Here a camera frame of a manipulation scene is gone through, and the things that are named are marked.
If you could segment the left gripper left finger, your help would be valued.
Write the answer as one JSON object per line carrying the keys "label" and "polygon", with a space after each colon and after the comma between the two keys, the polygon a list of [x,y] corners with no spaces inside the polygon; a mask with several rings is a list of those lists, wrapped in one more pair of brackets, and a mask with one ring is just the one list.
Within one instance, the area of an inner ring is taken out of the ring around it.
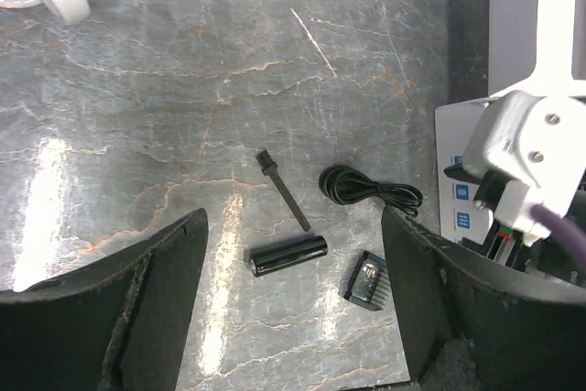
{"label": "left gripper left finger", "polygon": [[2,291],[2,389],[175,389],[208,233],[198,209],[87,266]]}

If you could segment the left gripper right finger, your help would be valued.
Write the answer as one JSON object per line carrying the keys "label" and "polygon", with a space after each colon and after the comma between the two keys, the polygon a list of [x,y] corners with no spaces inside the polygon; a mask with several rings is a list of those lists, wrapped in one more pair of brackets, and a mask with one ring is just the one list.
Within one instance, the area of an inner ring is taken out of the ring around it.
{"label": "left gripper right finger", "polygon": [[382,236],[413,379],[463,338],[485,390],[582,390],[585,291],[502,266],[386,208]]}

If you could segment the white cardboard box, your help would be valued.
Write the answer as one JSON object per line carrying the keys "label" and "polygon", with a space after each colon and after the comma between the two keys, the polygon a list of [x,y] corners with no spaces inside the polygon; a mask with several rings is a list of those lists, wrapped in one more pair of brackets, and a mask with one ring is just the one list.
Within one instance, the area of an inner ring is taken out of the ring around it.
{"label": "white cardboard box", "polygon": [[486,98],[443,105],[435,110],[436,159],[439,189],[440,235],[458,243],[466,238],[482,243],[493,223],[493,214],[474,205],[474,183],[448,177],[444,169],[459,165],[482,113]]}

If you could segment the black comb guard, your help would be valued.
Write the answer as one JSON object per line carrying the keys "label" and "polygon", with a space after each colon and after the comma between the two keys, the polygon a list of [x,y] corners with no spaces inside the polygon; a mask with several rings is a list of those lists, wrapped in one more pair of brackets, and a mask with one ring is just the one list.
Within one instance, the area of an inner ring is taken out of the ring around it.
{"label": "black comb guard", "polygon": [[366,310],[379,311],[385,307],[390,293],[386,261],[369,251],[363,251],[346,283],[342,297]]}

